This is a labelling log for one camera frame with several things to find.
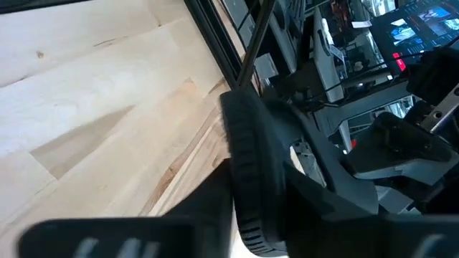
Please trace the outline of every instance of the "red light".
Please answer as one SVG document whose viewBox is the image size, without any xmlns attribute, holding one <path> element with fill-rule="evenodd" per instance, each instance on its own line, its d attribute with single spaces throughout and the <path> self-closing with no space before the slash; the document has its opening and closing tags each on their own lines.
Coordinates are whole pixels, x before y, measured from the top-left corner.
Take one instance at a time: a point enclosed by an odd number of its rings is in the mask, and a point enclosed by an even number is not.
<svg viewBox="0 0 459 258">
<path fill-rule="evenodd" d="M 394 58 L 398 58 L 398 57 L 400 57 L 400 54 L 399 53 L 394 53 L 394 54 L 392 54 L 392 56 Z M 397 63 L 397 65 L 399 66 L 401 71 L 404 71 L 405 69 L 407 69 L 407 65 L 403 62 L 403 60 L 397 59 L 397 60 L 395 60 L 395 62 Z"/>
</svg>

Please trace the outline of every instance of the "wooden surface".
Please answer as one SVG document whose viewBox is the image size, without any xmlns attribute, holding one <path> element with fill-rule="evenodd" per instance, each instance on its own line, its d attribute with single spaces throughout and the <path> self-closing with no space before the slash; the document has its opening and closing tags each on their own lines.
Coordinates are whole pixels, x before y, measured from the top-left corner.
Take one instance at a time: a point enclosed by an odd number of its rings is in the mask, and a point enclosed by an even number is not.
<svg viewBox="0 0 459 258">
<path fill-rule="evenodd" d="M 0 15 L 0 38 L 0 257 L 38 221 L 161 215 L 228 157 L 228 86 L 182 0 Z"/>
</svg>

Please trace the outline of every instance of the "screen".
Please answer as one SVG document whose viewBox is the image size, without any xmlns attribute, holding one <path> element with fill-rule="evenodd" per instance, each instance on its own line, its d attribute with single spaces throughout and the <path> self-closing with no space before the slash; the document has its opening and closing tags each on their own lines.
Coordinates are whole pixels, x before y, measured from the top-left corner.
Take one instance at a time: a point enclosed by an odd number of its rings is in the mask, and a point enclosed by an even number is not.
<svg viewBox="0 0 459 258">
<path fill-rule="evenodd" d="M 459 35 L 459 0 L 424 0 L 372 19 L 370 32 L 384 60 L 443 46 Z M 420 57 L 390 62 L 393 75 Z"/>
</svg>

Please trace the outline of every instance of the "black rubber wheel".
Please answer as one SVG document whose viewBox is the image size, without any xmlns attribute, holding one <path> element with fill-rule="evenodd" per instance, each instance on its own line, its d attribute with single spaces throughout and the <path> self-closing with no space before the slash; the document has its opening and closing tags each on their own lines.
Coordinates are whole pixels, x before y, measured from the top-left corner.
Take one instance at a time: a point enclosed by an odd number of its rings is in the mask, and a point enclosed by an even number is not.
<svg viewBox="0 0 459 258">
<path fill-rule="evenodd" d="M 286 255 L 282 241 L 285 150 L 276 140 L 270 113 L 253 92 L 226 92 L 220 100 L 242 240 L 258 256 Z"/>
</svg>

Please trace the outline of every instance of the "display screen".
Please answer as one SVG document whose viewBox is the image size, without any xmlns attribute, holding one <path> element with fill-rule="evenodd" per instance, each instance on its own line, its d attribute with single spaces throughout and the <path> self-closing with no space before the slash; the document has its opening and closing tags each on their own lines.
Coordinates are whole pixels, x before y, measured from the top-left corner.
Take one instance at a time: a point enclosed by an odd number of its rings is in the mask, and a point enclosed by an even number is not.
<svg viewBox="0 0 459 258">
<path fill-rule="evenodd" d="M 424 0 L 372 19 L 370 31 L 384 60 L 443 46 L 459 35 L 459 0 Z M 398 75 L 419 57 L 388 64 Z"/>
</svg>

